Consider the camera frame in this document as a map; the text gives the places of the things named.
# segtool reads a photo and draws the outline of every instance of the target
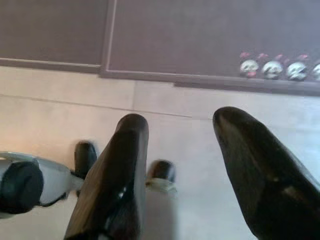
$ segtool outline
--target tile floor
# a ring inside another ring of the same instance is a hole
[[[264,122],[320,180],[320,98],[176,88],[170,83],[101,79],[0,67],[0,150],[38,155],[73,167],[78,140],[101,151],[130,113],[149,124],[148,165],[177,167],[180,240],[255,239],[241,215],[216,141],[212,115],[236,106]],[[61,240],[76,203],[1,220],[6,240]]]

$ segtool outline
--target gray plastic part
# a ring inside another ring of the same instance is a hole
[[[2,158],[0,160],[0,174],[1,164],[7,164],[8,161],[12,163],[27,161],[38,165],[44,181],[40,206],[55,203],[62,196],[67,197],[70,191],[80,190],[84,182],[83,179],[73,176],[69,168],[51,160],[18,152],[0,152],[0,158]]]

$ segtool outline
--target beige floor tile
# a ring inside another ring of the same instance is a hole
[[[77,197],[70,194],[67,201],[51,207],[36,207],[25,214],[1,219],[1,239],[6,240],[62,240],[76,205]]]
[[[139,81],[134,109],[212,119],[225,106],[241,108],[269,126],[320,130],[320,98],[173,87],[171,83]]]
[[[94,141],[100,152],[119,119],[127,113],[0,97],[0,149],[34,154],[72,167],[78,140]],[[166,159],[177,168],[179,240],[255,239],[245,224],[226,174],[212,121],[153,113],[141,115],[149,124],[148,166],[154,160]],[[320,135],[316,131],[279,126],[270,129],[314,175],[318,173]],[[48,209],[39,208],[29,215],[12,218],[0,224],[1,237],[62,239],[74,204],[75,199],[71,198]]]
[[[96,74],[0,66],[0,95],[131,109],[135,82]]]
[[[73,167],[79,140],[101,151],[127,111],[0,97],[0,149],[38,155]]]

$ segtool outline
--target cartoon face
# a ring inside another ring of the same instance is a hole
[[[315,80],[320,81],[320,63],[314,67],[312,74]]]
[[[286,70],[289,80],[303,81],[307,77],[307,66],[302,62],[292,63]]]
[[[269,61],[262,68],[262,73],[266,79],[279,79],[282,71],[283,67],[278,61]]]
[[[258,69],[259,65],[255,60],[246,60],[240,66],[240,73],[247,78],[254,78]]]

